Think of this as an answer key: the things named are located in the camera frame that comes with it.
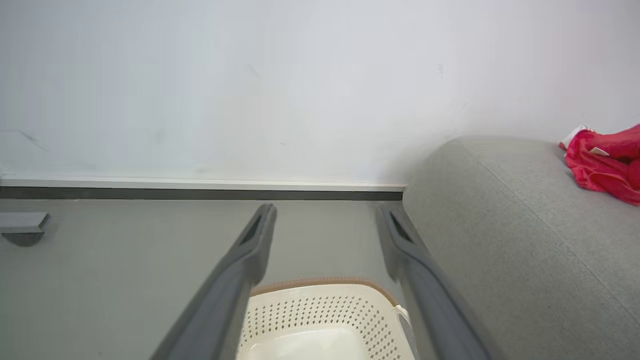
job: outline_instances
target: basket rim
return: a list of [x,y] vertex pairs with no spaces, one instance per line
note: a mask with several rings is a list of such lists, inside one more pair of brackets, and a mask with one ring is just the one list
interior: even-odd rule
[[317,285],[364,285],[368,286],[377,292],[384,295],[384,297],[391,303],[391,306],[396,307],[400,303],[396,300],[396,298],[391,295],[389,291],[387,291],[382,286],[378,285],[372,280],[369,280],[365,277],[357,277],[357,276],[334,276],[334,277],[313,277],[309,279],[295,279],[295,280],[287,280],[276,282],[270,285],[258,286],[253,289],[251,292],[251,296],[262,295],[265,293],[271,293],[273,291],[293,289],[293,288],[301,288],[304,286],[317,286]]

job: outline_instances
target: perforated basket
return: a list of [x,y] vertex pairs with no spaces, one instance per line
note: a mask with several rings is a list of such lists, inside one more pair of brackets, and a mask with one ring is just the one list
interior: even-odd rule
[[413,360],[408,338],[406,310],[375,284],[316,279],[254,292],[237,359]]

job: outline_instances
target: sofa seam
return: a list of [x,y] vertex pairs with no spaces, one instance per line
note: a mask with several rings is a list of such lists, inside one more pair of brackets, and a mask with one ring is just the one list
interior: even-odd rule
[[529,211],[531,214],[533,214],[533,216],[535,216],[544,226],[545,228],[551,232],[551,234],[553,234],[553,236],[556,238],[557,241],[559,241],[561,244],[564,245],[564,247],[569,251],[569,253],[571,253],[571,255],[573,255],[575,257],[575,259],[578,260],[578,262],[584,266],[584,268],[589,272],[589,274],[591,274],[591,276],[598,282],[598,284],[600,284],[602,286],[602,288],[604,288],[604,290],[607,292],[607,294],[609,294],[609,296],[611,296],[611,298],[613,300],[616,301],[616,303],[624,310],[624,313],[627,314],[627,316],[629,316],[631,319],[633,319],[633,321],[636,323],[636,327],[640,328],[640,321],[634,316],[632,315],[629,310],[620,302],[620,300],[618,300],[618,298],[611,292],[611,290],[602,282],[602,280],[587,266],[587,264],[584,263],[584,261],[573,251],[573,249],[571,249],[571,247],[569,245],[567,245],[567,243],[562,239],[562,237],[560,237],[560,235],[558,235],[544,220],[542,220],[542,218],[540,218],[540,216],[538,216],[538,214],[533,211],[533,209],[526,203],[524,202],[524,200],[522,200],[518,194],[516,194],[507,184],[504,183],[504,181],[498,176],[496,175],[489,166],[487,166],[487,164],[480,159],[478,156],[476,156],[476,154],[474,154],[468,147],[466,144],[464,143],[460,143],[462,145],[462,147],[464,148],[464,150],[469,153],[471,156],[473,156],[474,159],[476,159],[483,167],[485,170],[487,170],[489,172],[489,174],[491,174],[494,178],[496,178],[496,180],[498,180],[500,182],[500,184],[502,184],[507,190],[509,190],[509,192],[516,198],[518,199],[518,201],[527,209],[527,211]]

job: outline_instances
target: gray object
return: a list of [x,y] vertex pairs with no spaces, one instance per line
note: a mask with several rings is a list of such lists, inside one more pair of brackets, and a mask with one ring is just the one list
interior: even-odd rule
[[267,268],[276,208],[258,208],[166,335],[153,360],[236,357],[249,292]]
[[29,247],[38,242],[48,213],[0,213],[0,233],[10,242]]
[[398,209],[378,213],[380,245],[389,275],[400,282],[407,300],[420,357],[435,350],[440,360],[498,360],[502,354],[457,296]]
[[640,208],[577,186],[556,143],[453,140],[403,204],[507,358],[640,357]]

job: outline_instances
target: gray floor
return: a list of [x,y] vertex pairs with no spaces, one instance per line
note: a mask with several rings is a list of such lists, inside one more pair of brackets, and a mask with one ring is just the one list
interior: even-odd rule
[[[0,200],[0,211],[51,214],[34,247],[0,239],[0,359],[148,359],[259,204]],[[378,243],[379,202],[274,204],[261,284],[358,275],[404,304]]]

